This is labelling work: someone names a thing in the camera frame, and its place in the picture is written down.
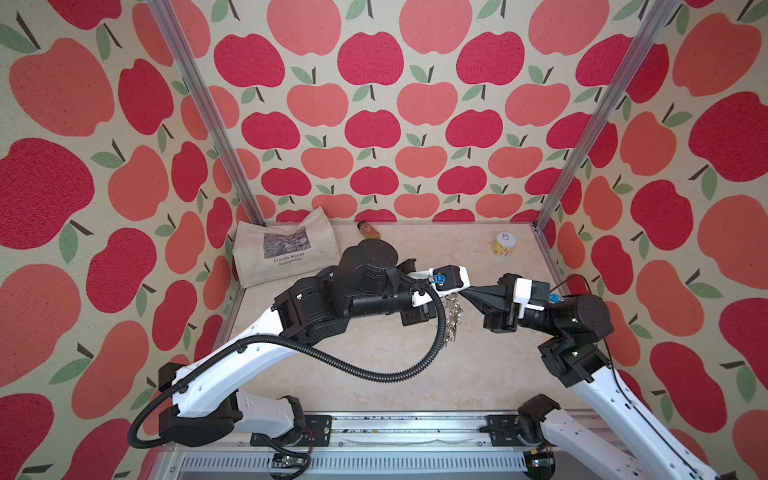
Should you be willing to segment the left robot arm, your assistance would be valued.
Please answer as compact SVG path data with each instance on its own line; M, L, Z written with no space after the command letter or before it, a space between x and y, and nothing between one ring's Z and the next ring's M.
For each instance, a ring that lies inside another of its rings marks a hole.
M159 437L188 447L205 446L235 432L262 441L294 442L307 427L300 401L293 396L257 398L241 392L241 386L295 353L366 381L409 380L443 348L447 315L442 298L469 285L464 267L410 272L390 244L363 240L347 248L337 265L297 280L248 329L203 360L163 368L173 403L159 414ZM406 325L437 321L429 350L405 370L366 370L316 347L345 333L355 318L391 314L400 314Z

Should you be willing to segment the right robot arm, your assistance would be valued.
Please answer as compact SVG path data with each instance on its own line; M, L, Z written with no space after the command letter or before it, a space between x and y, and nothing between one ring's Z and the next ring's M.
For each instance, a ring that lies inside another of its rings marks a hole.
M533 448L554 445L601 479L719 478L654 417L599 348L613 331L600 297L554 301L548 283L514 274L491 286L464 281L458 292L482 313L484 328L493 333L527 328L548 335L538 348L547 371L585 401L622 445L616 447L581 426L544 394L522 404L514 423L490 422L484 429L491 436L516 438Z

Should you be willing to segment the metal key organizer plate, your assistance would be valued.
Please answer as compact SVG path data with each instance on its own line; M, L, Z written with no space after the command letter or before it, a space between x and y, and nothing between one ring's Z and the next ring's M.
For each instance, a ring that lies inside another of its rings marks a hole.
M464 310L458 294L451 294L442 300L446 315L445 345L456 340L457 329L464 318Z

